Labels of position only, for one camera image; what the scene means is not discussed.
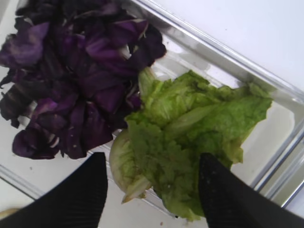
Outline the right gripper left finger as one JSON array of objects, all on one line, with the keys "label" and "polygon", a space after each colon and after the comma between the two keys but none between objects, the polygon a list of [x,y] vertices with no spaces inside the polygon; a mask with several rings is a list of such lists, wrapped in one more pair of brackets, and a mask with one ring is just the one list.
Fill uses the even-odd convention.
[{"label": "right gripper left finger", "polygon": [[2,219],[2,228],[96,228],[107,198],[103,152],[91,155],[69,177],[23,209]]}]

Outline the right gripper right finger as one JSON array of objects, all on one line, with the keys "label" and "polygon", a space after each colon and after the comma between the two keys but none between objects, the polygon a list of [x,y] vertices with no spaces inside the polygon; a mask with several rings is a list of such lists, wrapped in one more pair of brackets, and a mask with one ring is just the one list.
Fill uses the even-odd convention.
[{"label": "right gripper right finger", "polygon": [[199,198],[210,228],[302,228],[303,218],[254,191],[214,155],[199,160]]}]

